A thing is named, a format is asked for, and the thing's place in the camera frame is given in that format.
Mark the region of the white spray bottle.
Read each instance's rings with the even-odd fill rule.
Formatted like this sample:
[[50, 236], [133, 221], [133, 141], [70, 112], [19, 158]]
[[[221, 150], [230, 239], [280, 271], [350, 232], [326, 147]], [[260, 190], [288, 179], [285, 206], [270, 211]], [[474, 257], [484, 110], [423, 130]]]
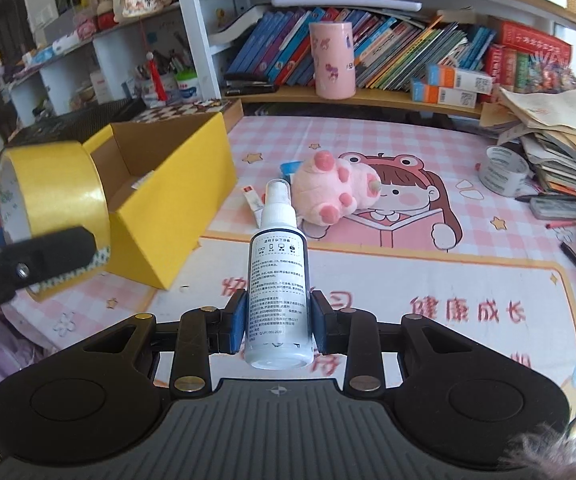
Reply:
[[250, 240], [245, 359], [260, 370], [291, 370], [314, 359], [308, 242], [282, 179], [267, 183], [261, 227]]

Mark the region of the yellow tape roll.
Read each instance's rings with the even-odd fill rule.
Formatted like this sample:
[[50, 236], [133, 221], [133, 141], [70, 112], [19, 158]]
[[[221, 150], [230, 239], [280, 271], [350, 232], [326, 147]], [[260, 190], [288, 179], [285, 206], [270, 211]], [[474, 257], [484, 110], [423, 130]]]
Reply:
[[109, 263], [110, 221], [102, 180], [78, 142], [26, 145], [3, 152], [0, 222], [11, 243], [69, 228], [87, 229], [94, 238], [89, 262], [28, 287], [36, 301], [91, 278]]

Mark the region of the small white red box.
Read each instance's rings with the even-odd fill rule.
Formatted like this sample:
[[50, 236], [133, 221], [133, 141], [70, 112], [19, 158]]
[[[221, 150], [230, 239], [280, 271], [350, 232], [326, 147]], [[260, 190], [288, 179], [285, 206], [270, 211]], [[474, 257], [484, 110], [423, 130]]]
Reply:
[[253, 186], [246, 185], [241, 191], [253, 214], [254, 220], [256, 220], [256, 226], [260, 228], [262, 226], [262, 212], [264, 208], [263, 200], [261, 200], [260, 195]]

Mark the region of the pink plush pig toy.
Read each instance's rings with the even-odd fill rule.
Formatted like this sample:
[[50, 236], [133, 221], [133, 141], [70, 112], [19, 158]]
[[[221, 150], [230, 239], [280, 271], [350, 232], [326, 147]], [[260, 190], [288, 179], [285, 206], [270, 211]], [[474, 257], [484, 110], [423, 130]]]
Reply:
[[381, 180], [371, 166], [319, 151], [302, 162], [291, 179], [291, 199], [300, 218], [333, 226], [358, 210], [373, 207]]

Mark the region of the pink cartoon table mat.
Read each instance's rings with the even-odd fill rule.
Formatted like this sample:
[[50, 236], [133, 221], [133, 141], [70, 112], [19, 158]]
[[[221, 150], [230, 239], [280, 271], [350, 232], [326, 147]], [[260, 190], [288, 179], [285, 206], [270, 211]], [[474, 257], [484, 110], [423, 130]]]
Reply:
[[[418, 313], [486, 344], [558, 384], [576, 365], [576, 268], [560, 250], [576, 229], [549, 229], [527, 206], [486, 190], [478, 162], [486, 139], [474, 134], [368, 120], [246, 117], [230, 132], [241, 185], [263, 190], [283, 162], [318, 148], [335, 154], [413, 155], [438, 174], [463, 229], [447, 252], [365, 237], [310, 241], [311, 284], [331, 307], [372, 312], [384, 322]], [[19, 294], [5, 315], [26, 338], [55, 351], [134, 312], [161, 322], [204, 306], [223, 307], [247, 283], [252, 212], [234, 191], [173, 286], [155, 290], [103, 273], [35, 302]]]

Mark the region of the yellow cardboard box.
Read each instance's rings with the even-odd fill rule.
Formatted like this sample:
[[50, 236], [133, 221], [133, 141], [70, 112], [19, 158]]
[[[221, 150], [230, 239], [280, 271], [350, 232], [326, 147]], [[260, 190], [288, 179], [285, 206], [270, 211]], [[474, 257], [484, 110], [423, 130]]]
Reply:
[[84, 148], [108, 205], [108, 271], [170, 288], [237, 183], [223, 115], [116, 122]]

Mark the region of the black keyboard piano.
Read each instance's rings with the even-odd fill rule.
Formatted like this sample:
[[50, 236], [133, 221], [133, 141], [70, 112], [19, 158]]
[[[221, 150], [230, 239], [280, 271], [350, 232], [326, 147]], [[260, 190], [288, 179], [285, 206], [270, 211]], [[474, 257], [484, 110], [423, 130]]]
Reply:
[[114, 122], [129, 122], [145, 110], [146, 104], [141, 98], [94, 104], [68, 114], [41, 119], [21, 129], [6, 146], [13, 148], [61, 141], [84, 143], [105, 126]]

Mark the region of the wooden chess board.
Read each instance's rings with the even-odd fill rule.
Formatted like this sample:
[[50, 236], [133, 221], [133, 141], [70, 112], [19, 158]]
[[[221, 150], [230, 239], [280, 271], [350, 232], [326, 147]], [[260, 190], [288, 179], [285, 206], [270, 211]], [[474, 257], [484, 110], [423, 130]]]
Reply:
[[144, 110], [143, 113], [133, 118], [133, 122], [151, 124], [152, 122], [162, 122], [162, 120], [172, 120], [182, 116], [210, 113], [221, 113], [223, 115], [227, 132], [230, 132], [245, 116], [241, 100], [205, 100]]

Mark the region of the red pen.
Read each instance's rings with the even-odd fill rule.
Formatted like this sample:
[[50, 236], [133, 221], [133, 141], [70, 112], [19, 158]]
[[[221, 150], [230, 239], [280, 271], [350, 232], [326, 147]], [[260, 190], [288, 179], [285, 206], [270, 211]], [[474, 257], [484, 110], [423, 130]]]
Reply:
[[565, 228], [573, 228], [576, 226], [576, 220], [559, 220], [546, 223], [546, 229], [557, 230]]

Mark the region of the orange white medicine box lower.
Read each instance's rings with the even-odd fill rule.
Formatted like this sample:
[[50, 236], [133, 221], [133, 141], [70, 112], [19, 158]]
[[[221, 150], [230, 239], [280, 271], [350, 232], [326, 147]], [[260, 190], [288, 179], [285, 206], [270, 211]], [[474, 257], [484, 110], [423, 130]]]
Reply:
[[410, 95], [414, 102], [459, 106], [470, 110], [477, 104], [477, 95], [474, 92], [433, 86], [418, 79], [410, 82]]

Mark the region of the orange white medicine box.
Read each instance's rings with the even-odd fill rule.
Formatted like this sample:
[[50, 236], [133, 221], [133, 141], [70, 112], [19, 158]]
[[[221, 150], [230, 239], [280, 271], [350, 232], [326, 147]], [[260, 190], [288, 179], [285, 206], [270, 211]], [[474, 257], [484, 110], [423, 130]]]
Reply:
[[447, 65], [428, 65], [427, 84], [442, 88], [452, 88], [490, 96], [493, 91], [493, 78], [475, 70], [463, 70]]
[[470, 110], [477, 104], [477, 95], [474, 92], [433, 86], [418, 79], [410, 82], [410, 95], [414, 102], [459, 106]]

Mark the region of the white shelf unit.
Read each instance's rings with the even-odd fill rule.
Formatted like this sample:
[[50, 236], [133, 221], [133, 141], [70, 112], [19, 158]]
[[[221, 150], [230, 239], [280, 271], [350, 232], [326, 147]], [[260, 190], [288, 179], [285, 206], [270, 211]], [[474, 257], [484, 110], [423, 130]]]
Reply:
[[146, 53], [152, 49], [168, 52], [180, 44], [177, 37], [188, 43], [201, 94], [218, 99], [221, 91], [200, 0], [177, 0], [157, 13], [100, 32], [52, 58], [11, 86], [12, 102], [20, 115], [31, 115], [35, 101], [47, 96], [56, 114], [67, 114], [76, 90], [94, 72], [104, 77], [110, 98], [120, 100], [124, 97], [122, 84], [134, 76], [134, 68], [146, 60]]

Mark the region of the row of books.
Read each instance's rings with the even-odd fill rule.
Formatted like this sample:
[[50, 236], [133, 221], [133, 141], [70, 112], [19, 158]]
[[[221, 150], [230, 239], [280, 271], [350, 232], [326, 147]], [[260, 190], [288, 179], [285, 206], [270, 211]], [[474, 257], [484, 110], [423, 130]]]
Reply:
[[369, 8], [264, 9], [248, 27], [225, 72], [264, 76], [279, 87], [312, 87], [314, 62], [309, 24], [350, 22], [355, 82], [360, 89], [410, 92], [425, 83], [428, 65], [482, 72], [495, 46], [496, 31], [480, 24], [451, 22], [445, 11], [431, 21]]

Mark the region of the red dictionary book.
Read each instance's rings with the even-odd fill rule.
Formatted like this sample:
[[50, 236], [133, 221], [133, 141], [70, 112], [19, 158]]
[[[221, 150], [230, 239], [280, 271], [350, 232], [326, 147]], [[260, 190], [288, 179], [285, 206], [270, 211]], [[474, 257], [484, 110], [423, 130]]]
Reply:
[[555, 36], [511, 21], [497, 21], [495, 27], [498, 42], [504, 47], [553, 58], [560, 64], [569, 64], [571, 61], [572, 47]]

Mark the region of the grey duct tape roll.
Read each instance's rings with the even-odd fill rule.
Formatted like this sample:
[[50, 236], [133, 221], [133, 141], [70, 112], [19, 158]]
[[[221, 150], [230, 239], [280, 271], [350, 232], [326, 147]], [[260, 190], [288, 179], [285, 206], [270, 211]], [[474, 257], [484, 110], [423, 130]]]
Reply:
[[502, 146], [490, 146], [480, 164], [479, 180], [497, 195], [515, 197], [529, 170], [528, 163], [517, 153]]

